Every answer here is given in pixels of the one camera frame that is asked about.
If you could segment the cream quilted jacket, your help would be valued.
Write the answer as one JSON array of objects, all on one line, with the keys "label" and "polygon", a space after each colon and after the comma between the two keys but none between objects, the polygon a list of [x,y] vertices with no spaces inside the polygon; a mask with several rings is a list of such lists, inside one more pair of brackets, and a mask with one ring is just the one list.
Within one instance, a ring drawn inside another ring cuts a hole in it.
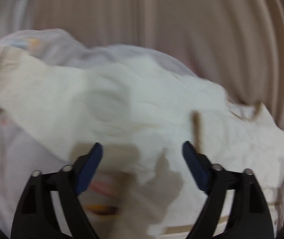
[{"label": "cream quilted jacket", "polygon": [[220,85],[167,71],[149,56],[71,68],[6,48],[0,106],[63,161],[103,145],[99,172],[119,173],[125,191],[111,238],[154,238],[198,217],[205,195],[182,158],[186,140],[230,170],[252,168],[267,203],[279,203],[284,131],[265,106],[239,117]]}]

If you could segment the light grey printed bed blanket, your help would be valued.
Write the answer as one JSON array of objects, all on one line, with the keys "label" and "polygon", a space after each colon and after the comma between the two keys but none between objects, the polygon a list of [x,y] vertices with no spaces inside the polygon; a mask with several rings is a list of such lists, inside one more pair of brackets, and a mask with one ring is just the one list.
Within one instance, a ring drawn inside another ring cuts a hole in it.
[{"label": "light grey printed bed blanket", "polygon": [[[197,77],[183,63],[162,52],[131,45],[98,46],[89,49],[61,29],[24,30],[1,38],[0,60],[6,48],[25,50],[50,66],[71,68],[113,62],[122,57],[149,56],[167,71]],[[239,117],[251,117],[258,106],[263,105],[232,104],[227,92],[226,95],[229,109]],[[15,209],[29,175],[37,169],[44,173],[57,171],[64,165],[72,164],[76,158],[72,161],[63,161],[56,157],[18,127],[0,106],[0,227],[6,234],[11,233]],[[99,172],[98,167],[91,185],[79,198],[86,215],[102,238],[111,238],[115,220],[120,214],[121,197],[125,193],[121,183],[122,177],[119,173]],[[278,196],[277,205],[267,203],[273,227],[276,229],[284,222],[284,181],[279,188]],[[170,227],[154,238],[185,238],[195,220],[190,225]]]}]

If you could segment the beige curtain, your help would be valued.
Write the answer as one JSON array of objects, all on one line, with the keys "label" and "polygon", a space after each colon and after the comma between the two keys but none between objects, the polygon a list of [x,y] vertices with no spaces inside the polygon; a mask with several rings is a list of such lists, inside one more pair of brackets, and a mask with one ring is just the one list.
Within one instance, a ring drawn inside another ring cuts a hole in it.
[{"label": "beige curtain", "polygon": [[284,129],[284,0],[0,0],[0,38],[25,29],[167,53]]}]

